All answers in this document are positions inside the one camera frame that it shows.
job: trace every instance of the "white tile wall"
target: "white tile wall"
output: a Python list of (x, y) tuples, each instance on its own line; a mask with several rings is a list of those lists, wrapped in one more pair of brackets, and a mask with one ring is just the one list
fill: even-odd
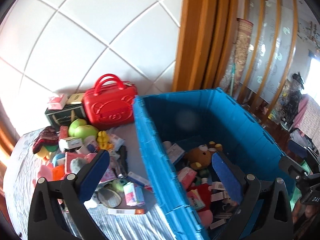
[(53, 92), (105, 73), (171, 89), (182, 0), (18, 0), (0, 26), (0, 100), (18, 134), (48, 125)]

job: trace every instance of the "orange object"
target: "orange object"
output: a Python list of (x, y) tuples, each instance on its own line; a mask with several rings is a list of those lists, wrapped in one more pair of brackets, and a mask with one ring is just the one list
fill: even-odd
[(53, 180), (61, 180), (64, 176), (64, 165), (60, 165), (57, 167), (54, 167), (52, 169), (52, 174), (53, 174)]

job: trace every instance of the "gray pom pom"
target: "gray pom pom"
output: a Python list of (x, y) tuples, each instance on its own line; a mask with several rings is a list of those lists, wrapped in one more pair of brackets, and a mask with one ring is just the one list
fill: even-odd
[(70, 170), (72, 173), (77, 174), (79, 170), (87, 163), (87, 160), (85, 160), (84, 158), (75, 158), (70, 162)]

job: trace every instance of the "window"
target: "window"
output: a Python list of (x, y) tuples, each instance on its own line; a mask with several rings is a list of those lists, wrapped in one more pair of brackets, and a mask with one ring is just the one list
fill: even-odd
[(303, 94), (308, 94), (320, 105), (320, 62), (311, 59), (309, 74), (304, 85)]

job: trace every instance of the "red case handle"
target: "red case handle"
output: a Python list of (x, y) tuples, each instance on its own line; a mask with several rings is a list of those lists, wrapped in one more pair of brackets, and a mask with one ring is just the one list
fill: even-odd
[[(105, 80), (101, 81), (101, 79), (104, 78), (104, 77), (106, 77), (106, 76), (114, 76), (115, 78), (108, 78), (108, 79), (105, 79)], [(112, 74), (106, 74), (106, 75), (100, 77), (100, 78), (96, 81), (96, 83), (94, 84), (94, 95), (95, 95), (95, 96), (100, 95), (102, 85), (103, 85), (104, 83), (108, 82), (108, 81), (115, 81), (115, 82), (117, 83), (118, 88), (119, 88), (120, 90), (125, 89), (125, 85), (123, 84), (123, 82), (122, 82), (117, 76), (112, 75)]]

